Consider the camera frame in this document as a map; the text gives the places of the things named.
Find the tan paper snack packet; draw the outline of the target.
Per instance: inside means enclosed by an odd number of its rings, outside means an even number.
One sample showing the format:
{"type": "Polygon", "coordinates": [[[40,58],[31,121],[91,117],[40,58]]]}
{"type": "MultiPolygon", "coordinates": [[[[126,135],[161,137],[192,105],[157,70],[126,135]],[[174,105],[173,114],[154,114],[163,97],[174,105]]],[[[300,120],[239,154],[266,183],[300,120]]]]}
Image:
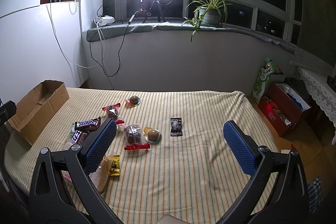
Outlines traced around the tan paper snack packet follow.
{"type": "Polygon", "coordinates": [[[102,194],[108,181],[109,171],[112,164],[112,156],[104,156],[97,170],[89,175],[97,191],[102,194]]]}

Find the white red blue candy bar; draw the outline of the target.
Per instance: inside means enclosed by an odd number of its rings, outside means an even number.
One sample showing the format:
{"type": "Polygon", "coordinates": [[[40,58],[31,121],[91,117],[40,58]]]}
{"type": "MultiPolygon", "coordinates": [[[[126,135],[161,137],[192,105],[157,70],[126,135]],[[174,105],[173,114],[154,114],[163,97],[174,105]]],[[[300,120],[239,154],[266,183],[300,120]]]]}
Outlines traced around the white red blue candy bar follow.
{"type": "Polygon", "coordinates": [[[71,144],[82,144],[87,138],[88,134],[79,130],[76,130],[70,138],[71,144]]]}

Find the yellow gold candy packet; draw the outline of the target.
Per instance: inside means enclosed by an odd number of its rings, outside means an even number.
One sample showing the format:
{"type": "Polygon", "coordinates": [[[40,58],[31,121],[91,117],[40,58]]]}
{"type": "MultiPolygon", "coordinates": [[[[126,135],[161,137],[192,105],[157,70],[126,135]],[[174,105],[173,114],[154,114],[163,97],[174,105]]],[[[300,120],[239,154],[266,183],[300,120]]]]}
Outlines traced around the yellow gold candy packet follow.
{"type": "Polygon", "coordinates": [[[120,156],[113,155],[108,157],[109,176],[120,176],[120,156]]]}

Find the brown Snickers bar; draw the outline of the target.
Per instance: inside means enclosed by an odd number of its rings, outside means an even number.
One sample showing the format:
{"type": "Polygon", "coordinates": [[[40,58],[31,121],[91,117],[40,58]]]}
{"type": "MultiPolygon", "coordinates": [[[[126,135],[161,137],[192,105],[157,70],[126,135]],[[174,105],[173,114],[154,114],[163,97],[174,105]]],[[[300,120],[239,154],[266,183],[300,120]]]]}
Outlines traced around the brown Snickers bar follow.
{"type": "Polygon", "coordinates": [[[101,125],[101,117],[88,119],[85,121],[78,121],[74,123],[75,130],[81,132],[92,132],[96,131],[101,125]]]}

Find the red-ended dark cake packet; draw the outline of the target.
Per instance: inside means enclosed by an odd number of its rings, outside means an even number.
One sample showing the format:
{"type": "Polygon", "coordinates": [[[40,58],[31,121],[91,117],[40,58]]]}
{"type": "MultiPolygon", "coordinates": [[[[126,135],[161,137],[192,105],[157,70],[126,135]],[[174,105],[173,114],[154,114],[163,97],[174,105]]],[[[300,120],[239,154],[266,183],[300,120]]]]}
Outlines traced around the red-ended dark cake packet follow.
{"type": "Polygon", "coordinates": [[[118,132],[123,133],[126,139],[124,150],[150,149],[150,144],[145,141],[138,124],[119,124],[118,132]]]}

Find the red-ended brown cake packet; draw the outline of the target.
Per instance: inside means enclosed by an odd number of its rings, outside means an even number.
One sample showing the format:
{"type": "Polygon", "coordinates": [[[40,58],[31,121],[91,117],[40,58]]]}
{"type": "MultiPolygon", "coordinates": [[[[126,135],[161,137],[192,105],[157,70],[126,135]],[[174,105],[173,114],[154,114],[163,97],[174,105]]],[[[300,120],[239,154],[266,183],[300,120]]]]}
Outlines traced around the red-ended brown cake packet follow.
{"type": "Polygon", "coordinates": [[[114,105],[103,107],[102,111],[106,112],[107,117],[115,121],[116,124],[123,124],[125,122],[120,116],[120,107],[121,107],[121,104],[117,103],[114,105]]]}

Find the brown ball snack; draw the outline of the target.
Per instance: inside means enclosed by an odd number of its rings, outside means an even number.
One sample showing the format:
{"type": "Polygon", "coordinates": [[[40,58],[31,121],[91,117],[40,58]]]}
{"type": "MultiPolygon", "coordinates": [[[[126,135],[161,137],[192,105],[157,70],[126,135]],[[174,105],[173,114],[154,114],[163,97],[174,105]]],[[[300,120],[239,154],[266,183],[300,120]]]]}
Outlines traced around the brown ball snack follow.
{"type": "Polygon", "coordinates": [[[145,127],[143,129],[143,135],[145,140],[151,144],[156,144],[161,139],[161,132],[151,127],[145,127]]]}
{"type": "Polygon", "coordinates": [[[130,106],[138,106],[141,103],[141,99],[138,96],[131,96],[126,100],[126,103],[130,106]]]}

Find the brown cardboard box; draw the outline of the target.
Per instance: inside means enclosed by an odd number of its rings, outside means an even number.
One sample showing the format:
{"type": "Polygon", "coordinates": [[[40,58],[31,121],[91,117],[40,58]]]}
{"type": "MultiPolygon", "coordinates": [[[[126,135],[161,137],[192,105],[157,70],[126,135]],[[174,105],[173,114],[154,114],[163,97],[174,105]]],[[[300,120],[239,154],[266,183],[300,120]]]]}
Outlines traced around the brown cardboard box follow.
{"type": "Polygon", "coordinates": [[[9,119],[9,124],[23,140],[33,145],[68,99],[65,83],[45,80],[17,103],[16,114],[9,119]]]}

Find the red storage box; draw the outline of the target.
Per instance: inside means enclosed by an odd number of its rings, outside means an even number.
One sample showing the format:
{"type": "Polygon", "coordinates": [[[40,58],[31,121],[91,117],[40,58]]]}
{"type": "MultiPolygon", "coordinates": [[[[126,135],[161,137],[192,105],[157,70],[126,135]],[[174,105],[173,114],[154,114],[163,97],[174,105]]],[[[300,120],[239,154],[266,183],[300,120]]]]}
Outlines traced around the red storage box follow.
{"type": "Polygon", "coordinates": [[[304,117],[310,105],[289,85],[272,84],[258,108],[279,136],[287,134],[304,117]]]}

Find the green snack bag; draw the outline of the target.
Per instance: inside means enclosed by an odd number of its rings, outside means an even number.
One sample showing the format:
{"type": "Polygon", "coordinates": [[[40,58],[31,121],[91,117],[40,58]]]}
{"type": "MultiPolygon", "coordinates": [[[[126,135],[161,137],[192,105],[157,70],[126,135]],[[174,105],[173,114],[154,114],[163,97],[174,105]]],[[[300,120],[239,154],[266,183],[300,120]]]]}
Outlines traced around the green snack bag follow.
{"type": "Polygon", "coordinates": [[[272,59],[266,58],[265,64],[260,68],[251,96],[259,103],[264,94],[273,83],[283,83],[285,75],[282,69],[272,59]]]}

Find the white lace cloth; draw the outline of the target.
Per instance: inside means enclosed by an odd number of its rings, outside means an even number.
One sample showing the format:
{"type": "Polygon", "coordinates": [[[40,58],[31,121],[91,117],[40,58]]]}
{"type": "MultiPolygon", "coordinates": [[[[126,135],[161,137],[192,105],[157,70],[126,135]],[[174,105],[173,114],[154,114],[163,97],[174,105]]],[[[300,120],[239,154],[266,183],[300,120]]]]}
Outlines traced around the white lace cloth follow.
{"type": "Polygon", "coordinates": [[[294,76],[303,80],[306,90],[335,127],[335,91],[327,78],[335,76],[335,67],[312,53],[296,47],[293,60],[294,76]]]}

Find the small black snack sachet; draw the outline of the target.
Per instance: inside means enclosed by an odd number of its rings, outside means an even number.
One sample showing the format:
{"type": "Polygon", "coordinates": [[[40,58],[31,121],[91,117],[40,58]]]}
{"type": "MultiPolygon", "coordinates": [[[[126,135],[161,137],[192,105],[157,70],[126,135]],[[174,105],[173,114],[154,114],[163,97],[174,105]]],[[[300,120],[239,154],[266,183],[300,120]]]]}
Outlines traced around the small black snack sachet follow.
{"type": "Polygon", "coordinates": [[[170,118],[170,136],[182,136],[182,118],[170,118]]]}

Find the white power strip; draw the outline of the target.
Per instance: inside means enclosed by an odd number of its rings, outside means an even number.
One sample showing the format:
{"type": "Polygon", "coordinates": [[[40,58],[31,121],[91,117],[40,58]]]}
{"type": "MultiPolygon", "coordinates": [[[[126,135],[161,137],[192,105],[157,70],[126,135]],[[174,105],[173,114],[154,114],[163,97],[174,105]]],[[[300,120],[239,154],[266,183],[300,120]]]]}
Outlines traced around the white power strip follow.
{"type": "Polygon", "coordinates": [[[115,18],[112,16],[96,16],[94,22],[99,27],[107,26],[115,22],[115,18]]]}

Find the green potted spider plant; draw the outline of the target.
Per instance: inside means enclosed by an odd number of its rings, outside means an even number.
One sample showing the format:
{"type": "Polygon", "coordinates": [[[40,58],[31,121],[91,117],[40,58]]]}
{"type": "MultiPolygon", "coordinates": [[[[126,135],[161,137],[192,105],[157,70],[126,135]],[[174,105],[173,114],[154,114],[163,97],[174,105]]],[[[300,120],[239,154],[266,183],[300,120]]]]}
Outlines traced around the green potted spider plant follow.
{"type": "Polygon", "coordinates": [[[193,41],[194,35],[199,33],[201,26],[211,27],[225,27],[228,18],[228,6],[226,0],[188,0],[189,4],[186,6],[195,5],[193,10],[193,17],[187,18],[181,24],[188,23],[192,26],[193,32],[190,36],[190,42],[193,41]]]}

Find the black light tripod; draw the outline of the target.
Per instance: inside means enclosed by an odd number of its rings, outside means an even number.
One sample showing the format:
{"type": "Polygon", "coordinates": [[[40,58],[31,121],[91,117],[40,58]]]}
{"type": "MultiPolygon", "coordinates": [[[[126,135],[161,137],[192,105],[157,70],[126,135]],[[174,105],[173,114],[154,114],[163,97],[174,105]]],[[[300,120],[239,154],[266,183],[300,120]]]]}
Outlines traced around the black light tripod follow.
{"type": "Polygon", "coordinates": [[[145,13],[145,17],[142,21],[143,23],[146,23],[146,21],[148,20],[149,17],[151,17],[153,12],[157,13],[156,17],[157,17],[158,23],[166,22],[160,0],[153,0],[149,8],[147,10],[144,10],[143,12],[145,13]]]}

